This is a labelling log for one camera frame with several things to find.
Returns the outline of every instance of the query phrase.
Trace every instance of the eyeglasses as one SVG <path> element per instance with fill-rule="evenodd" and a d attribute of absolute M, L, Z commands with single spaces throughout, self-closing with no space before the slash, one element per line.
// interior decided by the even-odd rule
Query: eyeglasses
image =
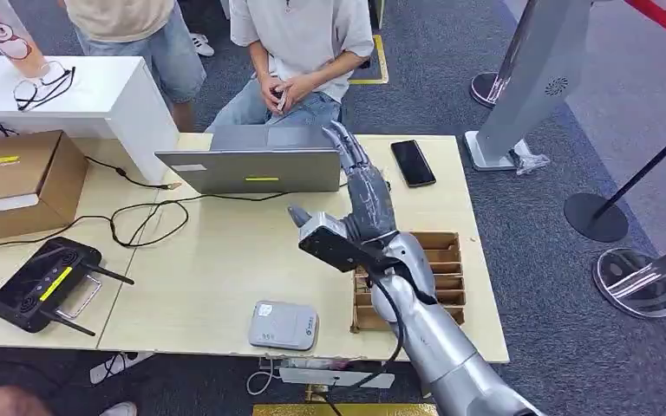
<path fill-rule="evenodd" d="M 39 83 L 23 80 L 14 87 L 14 100 L 19 111 L 26 112 L 37 108 L 54 100 L 72 87 L 75 67 L 65 69 L 58 61 L 50 61 L 45 65 L 48 70 L 46 75 L 39 79 Z"/>

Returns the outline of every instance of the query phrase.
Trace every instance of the floor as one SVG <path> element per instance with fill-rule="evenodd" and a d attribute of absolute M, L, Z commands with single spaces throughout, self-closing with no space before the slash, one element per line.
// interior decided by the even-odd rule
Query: floor
<path fill-rule="evenodd" d="M 46 53 L 80 54 L 69 22 L 51 2 L 12 3 Z M 478 128 L 488 112 L 470 99 L 468 80 L 498 67 L 515 27 L 511 10 L 519 10 L 519 4 L 389 0 L 386 5 L 382 38 L 390 82 L 353 87 L 344 102 L 346 123 L 357 133 L 462 135 Z M 462 155 L 512 359 L 496 370 L 547 414 L 666 415 L 666 319 L 646 322 L 621 314 L 589 278 L 593 259 L 611 247 L 665 252 L 666 205 L 623 201 L 630 235 L 617 244 L 579 236 L 562 214 L 568 196 L 615 191 L 666 142 L 666 84 L 651 83 L 658 74 L 666 78 L 666 36 L 623 3 L 595 9 L 584 86 L 527 137 L 532 150 L 549 155 L 553 163 L 518 178 L 477 173 Z M 215 2 L 189 0 L 183 10 L 190 28 L 206 33 L 216 49 L 213 58 L 204 60 L 209 77 L 196 102 L 196 128 L 201 130 L 241 88 L 251 66 L 245 51 L 228 40 L 228 22 Z M 619 38 L 634 42 L 634 49 Z M 602 45 L 611 53 L 601 52 Z M 612 60 L 619 60 L 620 52 L 627 57 L 616 68 Z M 647 185 L 633 196 L 651 196 L 657 189 L 665 200 L 666 173 L 661 176 L 654 187 Z M 96 415 L 119 400 L 135 400 L 141 414 L 249 415 L 254 403 L 303 399 L 302 387 L 277 382 L 263 395 L 248 396 L 245 378 L 258 363 L 238 357 L 156 356 L 89 387 L 87 370 L 106 357 L 0 348 L 0 384 L 32 389 L 57 414 L 75 416 Z M 54 382 L 14 361 L 40 368 Z M 421 401 L 412 367 L 402 364 L 394 372 L 390 390 L 362 390 L 336 400 Z"/>
<path fill-rule="evenodd" d="M 515 19 L 525 3 L 506 0 Z M 666 0 L 656 3 L 666 8 Z M 623 184 L 666 145 L 666 30 L 627 3 L 596 3 L 586 49 L 583 82 L 568 106 L 611 178 Z M 666 160 L 625 200 L 666 253 Z"/>

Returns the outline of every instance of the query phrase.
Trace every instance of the phone in hand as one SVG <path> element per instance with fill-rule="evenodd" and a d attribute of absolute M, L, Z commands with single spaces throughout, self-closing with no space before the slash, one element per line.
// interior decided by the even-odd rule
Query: phone in hand
<path fill-rule="evenodd" d="M 279 103 L 277 104 L 277 110 L 282 111 L 282 108 L 284 108 L 284 104 L 287 102 L 287 90 L 285 89 L 284 91 L 277 91 L 277 88 L 270 88 L 269 89 L 271 94 L 277 97 L 279 100 Z"/>

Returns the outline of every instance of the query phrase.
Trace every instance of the white t-shirt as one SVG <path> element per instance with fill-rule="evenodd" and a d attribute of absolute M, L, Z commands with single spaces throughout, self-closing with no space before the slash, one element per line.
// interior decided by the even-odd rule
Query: white t-shirt
<path fill-rule="evenodd" d="M 344 50 L 371 55 L 367 0 L 231 0 L 231 40 L 239 46 L 261 41 L 269 52 L 269 72 L 286 81 L 309 74 Z M 321 85 L 341 101 L 351 73 Z"/>
<path fill-rule="evenodd" d="M 65 0 L 70 20 L 88 38 L 132 42 L 162 29 L 175 0 Z"/>

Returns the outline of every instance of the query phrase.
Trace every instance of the light wood tabletop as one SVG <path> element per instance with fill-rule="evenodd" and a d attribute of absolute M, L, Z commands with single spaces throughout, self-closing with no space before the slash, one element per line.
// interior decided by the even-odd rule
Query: light wood tabletop
<path fill-rule="evenodd" d="M 486 360 L 506 362 L 499 315 L 473 216 L 458 147 L 453 136 L 359 135 L 372 161 L 392 185 L 402 231 L 455 231 L 460 236 L 467 304 L 462 326 Z M 181 134 L 178 148 L 206 150 L 210 134 Z M 437 183 L 409 189 L 391 154 L 394 141 L 416 139 Z M 166 182 L 179 178 L 169 172 Z M 160 198 L 197 196 L 183 185 Z M 99 349 L 186 354 L 307 356 L 384 360 L 395 337 L 389 332 L 350 333 L 351 274 L 302 252 L 287 206 L 349 212 L 348 192 L 285 195 L 264 202 L 215 198 L 187 202 L 190 220 L 177 234 L 138 249 L 128 271 L 134 286 L 120 288 Z M 182 222 L 180 208 L 168 205 L 153 219 L 142 241 Z M 291 352 L 256 348 L 247 332 L 257 301 L 310 305 L 318 313 L 313 348 Z"/>
<path fill-rule="evenodd" d="M 121 147 L 118 140 L 75 140 L 85 154 L 109 164 L 122 166 L 130 177 L 140 179 L 139 171 Z M 105 215 L 125 205 L 153 202 L 157 190 L 139 188 L 120 178 L 112 169 L 91 164 L 82 189 L 77 216 Z M 133 230 L 147 217 L 148 209 L 138 209 L 122 215 L 118 221 L 117 232 L 123 239 L 129 239 Z M 27 236 L 11 237 L 0 240 L 13 241 L 35 239 L 50 234 L 50 231 Z M 62 234 L 79 243 L 95 247 L 103 254 L 101 265 L 117 273 L 126 273 L 134 250 L 124 249 L 111 238 L 108 222 L 100 219 L 86 219 Z M 0 287 L 39 249 L 42 243 L 16 244 L 0 247 Z M 94 349 L 98 345 L 100 333 L 114 304 L 121 283 L 114 279 L 95 275 L 102 283 L 101 289 L 88 306 L 80 313 L 75 322 L 97 333 L 88 336 L 57 323 L 50 323 L 37 334 L 27 333 L 0 318 L 0 346 L 37 347 L 37 348 L 78 348 Z M 86 291 L 92 289 L 85 285 L 73 295 L 78 301 L 84 298 Z"/>

